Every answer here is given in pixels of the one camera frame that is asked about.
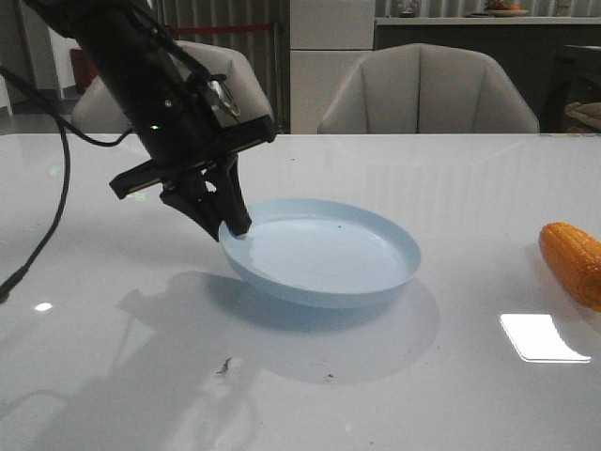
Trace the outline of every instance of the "black wire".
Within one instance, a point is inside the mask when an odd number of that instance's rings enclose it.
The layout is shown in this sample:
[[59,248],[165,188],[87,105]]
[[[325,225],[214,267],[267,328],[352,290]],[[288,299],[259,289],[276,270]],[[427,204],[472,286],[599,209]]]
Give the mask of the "black wire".
[[[201,77],[201,79],[203,79],[205,83],[208,83],[212,80],[213,75],[208,71],[208,69],[205,66],[203,66],[200,62],[195,60],[193,57],[191,57],[189,54],[187,54],[179,45],[177,45],[173,41],[171,35],[169,35],[165,31],[164,27],[159,23],[159,21],[157,21],[152,16],[152,14],[150,14],[148,10],[144,9],[143,7],[141,7],[133,1],[129,1],[126,3],[128,3],[128,5],[135,12],[137,12],[140,16],[147,20],[150,23],[150,25],[152,25],[152,28],[148,31],[150,31],[153,34],[154,38],[159,42],[159,44],[168,54],[173,56],[175,59],[179,60],[179,62],[186,66],[186,68],[188,68],[190,72]],[[128,15],[128,17],[131,18],[130,12],[126,8],[124,8],[124,12],[126,13],[126,15]],[[141,23],[135,23],[134,25],[144,26]]]
[[6,67],[0,64],[0,75],[2,75],[9,83],[11,83],[14,87],[20,90],[29,100],[33,101],[37,106],[39,106],[45,113],[50,115],[56,125],[60,124],[65,129],[69,130],[73,134],[82,138],[84,141],[93,144],[95,146],[101,146],[103,148],[111,148],[113,146],[117,146],[127,135],[131,133],[131,129],[127,129],[124,131],[115,141],[99,141],[94,139],[77,127],[72,125],[70,122],[65,120],[62,116],[58,114],[54,106],[50,103],[48,99],[46,99],[37,89],[33,86],[29,85],[24,79],[22,79],[19,75],[7,69]]
[[34,87],[29,85],[25,80],[21,77],[8,70],[7,68],[0,65],[0,75],[4,76],[4,78],[10,82],[13,86],[15,86],[18,90],[20,90],[27,98],[40,106],[46,113],[48,113],[56,123],[56,127],[58,127],[58,132],[60,134],[61,143],[63,145],[63,156],[65,159],[65,171],[63,175],[63,187],[60,193],[60,199],[58,201],[58,206],[56,207],[56,211],[54,213],[54,218],[50,227],[46,231],[46,234],[42,237],[39,244],[36,246],[34,251],[31,253],[29,258],[25,261],[21,268],[19,268],[16,272],[14,272],[2,285],[0,285],[0,303],[3,303],[10,293],[10,291],[21,282],[23,277],[29,271],[29,268],[33,264],[33,262],[38,257],[41,250],[48,243],[56,229],[58,228],[58,224],[63,216],[63,211],[65,210],[65,205],[67,204],[67,194],[69,193],[69,181],[70,181],[70,173],[71,173],[71,158],[70,158],[70,150],[69,150],[69,139],[67,137],[67,130],[72,131],[74,134],[84,139],[86,142],[94,144],[96,146],[103,147],[113,147],[118,145],[123,139],[131,133],[131,130],[127,130],[118,139],[112,142],[98,141],[94,138],[90,138],[83,132],[81,132],[76,127],[72,126],[68,121],[66,121],[62,116],[58,114],[53,105],[48,101],[39,91],[37,91]]

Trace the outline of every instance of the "plastic plate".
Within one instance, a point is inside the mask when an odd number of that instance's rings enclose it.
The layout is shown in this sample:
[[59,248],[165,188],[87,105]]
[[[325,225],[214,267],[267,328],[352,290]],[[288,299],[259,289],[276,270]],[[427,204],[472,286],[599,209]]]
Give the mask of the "plastic plate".
[[220,227],[229,264],[252,286],[292,303],[349,308],[389,301],[420,265],[409,233],[367,210],[277,199],[249,212],[246,234]]

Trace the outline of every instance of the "debris speck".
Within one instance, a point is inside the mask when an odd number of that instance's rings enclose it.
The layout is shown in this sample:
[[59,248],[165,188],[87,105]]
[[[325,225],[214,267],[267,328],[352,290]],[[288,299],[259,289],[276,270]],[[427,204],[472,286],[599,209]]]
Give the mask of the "debris speck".
[[219,371],[217,371],[215,374],[225,374],[225,373],[227,373],[227,371],[229,371],[229,363],[231,361],[232,361],[231,357],[225,359],[225,362],[223,362],[222,369],[220,369]]

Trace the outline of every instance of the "glossy tabletop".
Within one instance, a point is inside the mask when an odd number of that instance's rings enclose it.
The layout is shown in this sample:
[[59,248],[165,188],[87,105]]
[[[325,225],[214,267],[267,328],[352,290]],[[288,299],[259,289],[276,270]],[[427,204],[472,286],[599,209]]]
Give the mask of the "glossy tabletop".
[[[598,450],[601,314],[542,260],[541,227],[601,238],[601,137],[282,135],[240,155],[248,204],[328,199],[419,243],[398,298],[327,310],[240,281],[146,160],[70,139],[63,222],[0,305],[0,449]],[[0,273],[54,214],[57,135],[0,136]]]

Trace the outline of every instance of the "beige armchair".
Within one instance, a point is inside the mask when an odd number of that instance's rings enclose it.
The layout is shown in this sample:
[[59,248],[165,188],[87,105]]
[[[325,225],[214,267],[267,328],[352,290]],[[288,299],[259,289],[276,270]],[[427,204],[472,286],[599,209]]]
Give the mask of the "beige armchair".
[[[240,122],[247,122],[264,115],[273,117],[270,102],[243,54],[197,42],[178,41],[177,44],[209,72],[227,77],[225,84],[240,109]],[[187,69],[181,63],[176,61],[176,66],[184,77],[187,76]],[[71,122],[87,133],[121,133],[129,127],[127,118],[100,77],[92,82],[76,103],[71,114]]]
[[320,133],[537,133],[536,116],[490,56],[409,44],[361,57]]

